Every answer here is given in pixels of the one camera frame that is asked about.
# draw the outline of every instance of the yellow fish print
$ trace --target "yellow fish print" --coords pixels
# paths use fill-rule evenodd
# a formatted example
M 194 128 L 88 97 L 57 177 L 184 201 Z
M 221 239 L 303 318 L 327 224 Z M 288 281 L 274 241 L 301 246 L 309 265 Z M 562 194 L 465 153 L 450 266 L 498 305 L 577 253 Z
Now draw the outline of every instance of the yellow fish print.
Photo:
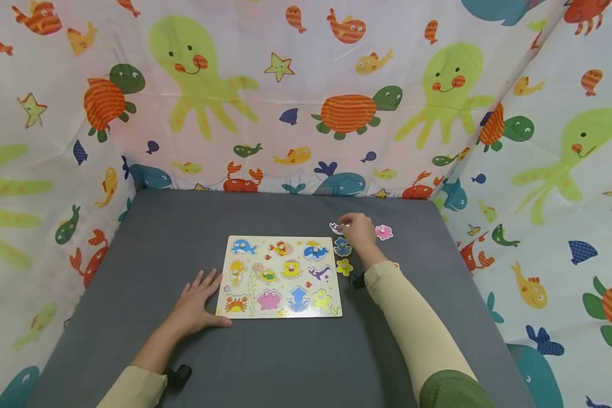
M 81 56 L 93 45 L 93 42 L 95 41 L 95 33 L 97 32 L 98 29 L 93 27 L 93 23 L 91 21 L 88 22 L 88 32 L 84 35 L 73 28 L 68 29 L 68 41 L 70 42 L 70 46 L 73 47 L 73 52 L 75 53 L 76 57 Z
M 98 208 L 104 208 L 113 198 L 113 194 L 116 193 L 116 187 L 118 186 L 118 176 L 116 175 L 116 169 L 109 167 L 104 173 L 103 189 L 106 193 L 106 198 L 103 202 L 96 202 L 95 205 Z
M 383 65 L 386 65 L 387 61 L 392 59 L 394 55 L 392 55 L 392 48 L 388 51 L 388 55 L 386 55 L 383 59 L 379 59 L 379 56 L 376 55 L 375 52 L 371 53 L 368 56 L 364 56 L 358 59 L 356 62 L 356 73 L 359 75 L 369 75 L 383 68 Z
M 397 171 L 390 170 L 389 168 L 379 171 L 378 169 L 375 168 L 374 175 L 380 178 L 381 180 L 392 180 L 393 178 L 397 177 Z
M 287 156 L 287 158 L 278 158 L 277 156 L 273 156 L 274 162 L 288 166 L 306 163 L 311 159 L 311 150 L 307 147 L 297 147 L 297 149 L 290 149 Z
M 519 262 L 512 265 L 511 268 L 517 278 L 521 298 L 533 309 L 544 309 L 548 303 L 548 296 L 544 286 L 539 283 L 539 278 L 524 278 Z
M 191 163 L 187 161 L 184 164 L 177 163 L 176 161 L 172 162 L 172 165 L 181 171 L 185 172 L 187 175 L 198 175 L 202 172 L 202 166 L 197 163 Z

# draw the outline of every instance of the octopus puzzle piece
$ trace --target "octopus puzzle piece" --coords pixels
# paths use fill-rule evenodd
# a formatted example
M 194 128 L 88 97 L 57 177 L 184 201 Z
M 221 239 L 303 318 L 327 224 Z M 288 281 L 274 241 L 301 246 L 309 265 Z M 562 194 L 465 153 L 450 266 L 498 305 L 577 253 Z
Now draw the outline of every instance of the octopus puzzle piece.
M 281 299 L 281 293 L 276 289 L 265 289 L 256 296 L 256 300 L 261 305 L 261 310 L 279 309 Z
M 242 253 L 255 255 L 256 248 L 258 248 L 258 245 L 251 246 L 249 241 L 240 239 L 233 242 L 233 245 L 231 246 L 231 252 L 234 255 Z
M 281 271 L 281 275 L 286 279 L 295 279 L 301 276 L 302 274 L 301 265 L 295 259 L 288 259 L 288 261 L 283 263 L 283 270 Z
M 228 295 L 225 301 L 225 312 L 245 313 L 247 311 L 247 295 Z
M 318 282 L 328 282 L 329 278 L 333 271 L 331 270 L 331 266 L 324 266 L 322 269 L 317 269 L 316 267 L 310 266 L 308 268 L 308 273 L 313 276 Z
M 376 236 L 378 236 L 381 241 L 389 240 L 394 236 L 392 235 L 392 228 L 384 224 L 377 225 L 375 231 Z
M 349 245 L 349 242 L 345 240 L 343 237 L 338 237 L 335 240 L 335 246 L 333 247 L 333 253 L 335 253 L 340 258 L 348 257 L 352 252 L 352 246 Z
M 288 306 L 292 312 L 299 313 L 308 309 L 311 300 L 306 297 L 307 294 L 308 293 L 306 292 L 306 290 L 301 286 L 297 286 L 292 289 L 292 292 L 290 292 L 290 295 L 292 295 L 292 297 L 288 298 Z
M 349 276 L 351 271 L 354 270 L 354 267 L 349 264 L 349 259 L 347 258 L 341 259 L 340 261 L 336 261 L 335 263 L 338 266 L 336 268 L 336 271 L 339 274 L 343 274 L 344 276 Z

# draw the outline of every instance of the blue whale print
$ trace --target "blue whale print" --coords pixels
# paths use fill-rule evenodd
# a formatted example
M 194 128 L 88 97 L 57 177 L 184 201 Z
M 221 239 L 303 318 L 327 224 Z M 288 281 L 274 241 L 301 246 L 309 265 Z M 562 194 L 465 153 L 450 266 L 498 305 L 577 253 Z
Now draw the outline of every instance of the blue whale print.
M 462 0 L 468 12 L 481 20 L 498 22 L 501 26 L 516 25 L 526 13 L 545 0 Z

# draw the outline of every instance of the arm sleeve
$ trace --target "arm sleeve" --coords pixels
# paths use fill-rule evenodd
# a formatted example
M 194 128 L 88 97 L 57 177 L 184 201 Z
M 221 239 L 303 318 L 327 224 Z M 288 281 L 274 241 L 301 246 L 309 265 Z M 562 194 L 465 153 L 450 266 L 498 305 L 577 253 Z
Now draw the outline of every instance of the arm sleeve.
M 418 400 L 426 380 L 438 371 L 452 369 L 476 380 L 447 327 L 394 263 L 370 267 L 365 286 L 399 344 Z
M 167 384 L 167 375 L 130 365 L 122 371 L 98 408 L 154 408 Z

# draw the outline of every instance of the fingers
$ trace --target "fingers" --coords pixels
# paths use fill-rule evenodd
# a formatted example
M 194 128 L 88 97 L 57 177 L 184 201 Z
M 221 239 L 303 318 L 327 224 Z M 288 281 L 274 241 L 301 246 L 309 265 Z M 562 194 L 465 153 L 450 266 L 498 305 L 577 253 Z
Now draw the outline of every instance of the fingers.
M 199 285 L 199 289 L 205 289 L 208 288 L 209 285 L 211 284 L 211 282 L 213 282 L 213 278 L 215 278 L 215 273 L 217 272 L 217 270 L 215 268 L 213 268 L 211 270 L 211 273 L 208 274 L 206 276 L 206 278 L 204 278 L 204 280 L 202 281 L 202 283 Z
M 206 289 L 204 289 L 204 293 L 206 293 L 207 296 L 211 296 L 220 287 L 220 283 L 222 281 L 223 281 L 223 275 L 222 274 L 217 275 L 215 279 L 213 279 L 213 282 L 211 282 L 211 284 Z

